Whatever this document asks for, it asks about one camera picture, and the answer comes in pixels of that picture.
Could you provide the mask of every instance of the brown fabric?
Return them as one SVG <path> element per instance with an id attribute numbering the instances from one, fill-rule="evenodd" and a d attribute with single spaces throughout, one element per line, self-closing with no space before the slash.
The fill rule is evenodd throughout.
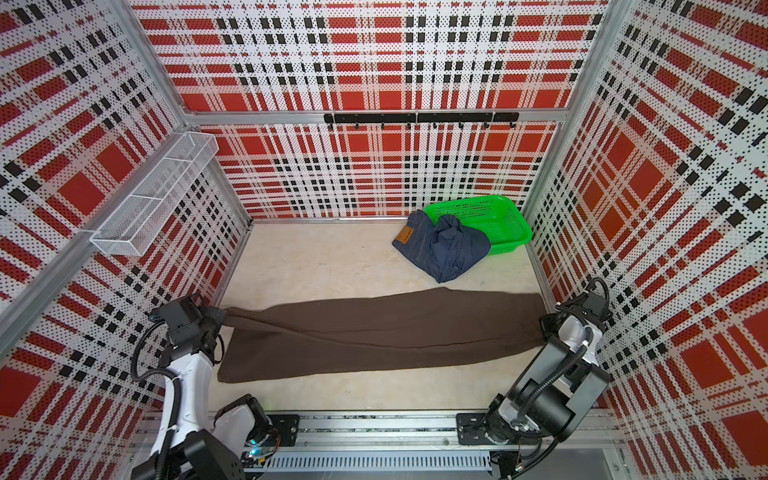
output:
<path id="1" fill-rule="evenodd" d="M 235 331 L 220 382 L 314 373 L 465 365 L 544 343 L 537 293 L 435 288 L 377 298 L 317 300 L 261 312 L 227 309 Z"/>

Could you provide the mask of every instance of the white wire basket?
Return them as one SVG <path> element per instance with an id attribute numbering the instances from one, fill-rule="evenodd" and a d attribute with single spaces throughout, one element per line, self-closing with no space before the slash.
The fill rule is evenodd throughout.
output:
<path id="1" fill-rule="evenodd" d="M 219 151 L 212 134 L 188 131 L 99 227 L 91 242 L 107 255 L 141 257 L 192 182 Z"/>

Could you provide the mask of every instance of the black cable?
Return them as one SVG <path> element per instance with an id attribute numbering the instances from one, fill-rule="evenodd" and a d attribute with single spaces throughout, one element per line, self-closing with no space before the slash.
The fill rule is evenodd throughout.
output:
<path id="1" fill-rule="evenodd" d="M 605 301 L 607 302 L 611 299 L 611 292 L 608 291 L 608 284 L 605 283 L 605 280 L 601 279 L 599 276 L 593 276 L 592 280 L 589 280 L 589 283 L 587 283 L 587 290 L 593 290 L 594 286 L 598 283 L 603 287 L 603 292 L 605 293 Z"/>
<path id="2" fill-rule="evenodd" d="M 542 440 L 541 440 L 541 437 L 539 437 L 538 442 L 536 443 L 536 449 L 533 451 L 533 453 L 531 453 L 530 455 L 523 455 L 523 453 L 520 452 L 520 458 L 522 458 L 523 460 L 534 458 L 538 453 L 538 451 L 541 450 L 541 443 L 542 443 Z"/>
<path id="3" fill-rule="evenodd" d="M 592 329 L 587 328 L 587 330 L 591 334 Z M 518 422 L 525 422 L 525 416 L 528 414 L 528 410 L 531 409 L 538 396 L 541 395 L 541 393 L 544 392 L 547 388 L 549 388 L 550 385 L 555 383 L 557 379 L 559 379 L 564 373 L 570 370 L 571 367 L 576 365 L 576 362 L 578 362 L 586 352 L 587 347 L 585 345 L 578 347 L 576 353 L 570 353 L 567 357 L 565 357 L 565 359 L 563 359 L 563 361 L 560 363 L 560 366 L 554 372 L 550 373 L 543 382 L 538 384 L 533 392 L 528 395 L 528 398 L 525 399 L 522 407 L 518 410 Z"/>
<path id="4" fill-rule="evenodd" d="M 552 451 L 554 450 L 554 447 L 557 446 L 557 444 L 558 444 L 558 441 L 553 439 L 552 443 L 549 444 L 547 449 L 544 450 L 544 452 L 541 455 L 539 455 L 538 457 L 534 458 L 533 461 L 531 461 L 531 463 L 527 464 L 520 472 L 515 473 L 511 478 L 508 478 L 507 480 L 515 480 L 515 478 L 519 477 L 520 475 L 523 475 L 524 473 L 528 473 L 531 470 L 531 468 L 534 468 L 536 465 L 541 463 L 542 460 L 547 458 L 547 455 L 552 453 Z"/>
<path id="5" fill-rule="evenodd" d="M 219 339 L 219 343 L 221 344 L 221 360 L 216 360 L 216 359 L 215 359 L 215 360 L 214 360 L 214 365 L 218 365 L 219 363 L 221 363 L 221 362 L 224 360 L 224 353 L 226 353 L 226 352 L 227 352 L 227 351 L 224 349 L 224 339 L 223 339 L 223 338 L 221 338 L 221 334 L 220 334 L 220 333 L 217 333 L 217 334 L 216 334 L 216 337 Z"/>
<path id="6" fill-rule="evenodd" d="M 600 321 L 604 322 L 608 316 L 608 312 L 611 311 L 611 291 L 608 290 L 608 284 L 605 283 L 605 280 L 601 279 L 599 276 L 596 276 L 593 277 L 592 280 L 589 280 L 589 283 L 587 283 L 587 290 L 594 289 L 594 286 L 598 283 L 603 287 L 603 292 L 605 293 L 605 306 L 603 307 L 603 311 L 600 312 Z"/>
<path id="7" fill-rule="evenodd" d="M 170 444 L 174 440 L 174 434 L 176 433 L 176 429 L 174 428 L 178 422 L 179 419 L 179 410 L 181 410 L 181 380 L 178 378 L 178 376 L 171 372 L 169 369 L 150 369 L 146 371 L 144 374 L 140 375 L 138 374 L 138 360 L 139 360 L 139 352 L 141 351 L 141 348 L 144 347 L 144 344 L 147 342 L 147 338 L 150 334 L 152 334 L 153 331 L 155 331 L 160 325 L 163 325 L 164 322 L 156 322 L 151 327 L 146 329 L 144 331 L 144 334 L 139 339 L 138 343 L 136 344 L 136 348 L 134 348 L 134 353 L 131 356 L 131 380 L 134 382 L 141 382 L 142 380 L 145 380 L 147 377 L 152 375 L 162 375 L 171 380 L 171 384 L 174 386 L 174 402 L 170 409 L 170 418 L 168 419 L 168 426 L 167 431 L 165 432 L 165 438 L 163 438 L 163 445 L 161 447 L 160 453 L 157 456 L 157 460 L 155 463 L 155 470 L 154 470 L 154 477 L 155 480 L 165 480 L 167 475 L 167 460 L 168 460 L 168 452 L 170 451 Z"/>

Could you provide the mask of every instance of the red plaid pattern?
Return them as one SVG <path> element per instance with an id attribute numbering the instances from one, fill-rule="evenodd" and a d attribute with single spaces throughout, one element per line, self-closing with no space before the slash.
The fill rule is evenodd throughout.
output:
<path id="1" fill-rule="evenodd" d="M 109 2 L 0 11 L 0 309 L 177 126 Z M 0 362 L 0 477 L 111 478 L 158 379 L 128 359 L 153 306 L 210 298 L 243 234 L 205 175 L 142 258 L 93 256 Z M 150 339 L 142 368 L 163 340 Z"/>
<path id="2" fill-rule="evenodd" d="M 14 3 L 0 13 L 0 310 L 176 127 L 106 3 Z"/>
<path id="3" fill-rule="evenodd" d="M 407 215 L 505 195 L 522 208 L 554 122 L 217 125 L 217 158 L 254 218 Z"/>
<path id="4" fill-rule="evenodd" d="M 141 258 L 94 255 L 0 363 L 3 478 L 111 478 L 164 383 L 129 376 L 137 338 L 157 305 L 210 300 L 243 228 L 205 174 Z M 151 337 L 139 370 L 165 345 Z"/>
<path id="5" fill-rule="evenodd" d="M 607 0 L 131 4 L 191 111 L 349 111 L 564 107 Z"/>
<path id="6" fill-rule="evenodd" d="M 649 478 L 768 475 L 766 7 L 640 2 L 531 216 L 558 300 L 610 284 L 606 400 Z"/>

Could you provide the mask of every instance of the metal rail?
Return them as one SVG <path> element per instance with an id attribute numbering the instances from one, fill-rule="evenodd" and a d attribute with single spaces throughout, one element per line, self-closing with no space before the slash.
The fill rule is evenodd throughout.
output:
<path id="1" fill-rule="evenodd" d="M 415 452 L 489 451 L 517 449 L 518 445 L 459 445 L 456 435 L 457 413 L 485 410 L 390 410 L 268 412 L 299 415 L 295 447 L 281 448 L 283 454 L 317 452 Z M 210 413 L 213 422 L 214 413 Z M 146 452 L 157 438 L 161 414 L 148 413 L 138 426 L 129 447 L 131 452 Z M 544 439 L 545 444 L 551 437 Z M 617 448 L 624 444 L 611 410 L 592 409 L 576 431 L 559 449 Z M 522 448 L 533 448 L 523 445 Z"/>

